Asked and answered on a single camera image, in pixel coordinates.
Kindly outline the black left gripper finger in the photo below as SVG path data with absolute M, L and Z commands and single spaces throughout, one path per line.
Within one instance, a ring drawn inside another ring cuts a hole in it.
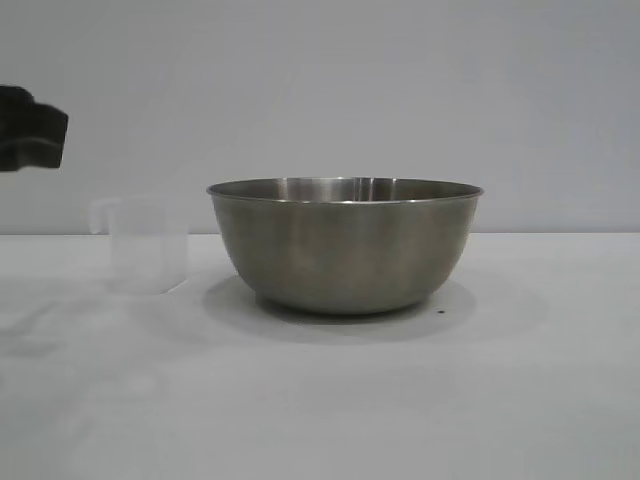
M 1 106 L 1 171 L 61 168 L 69 116 L 50 105 Z
M 2 105 L 32 104 L 34 96 L 25 88 L 18 85 L 0 85 L 0 102 Z

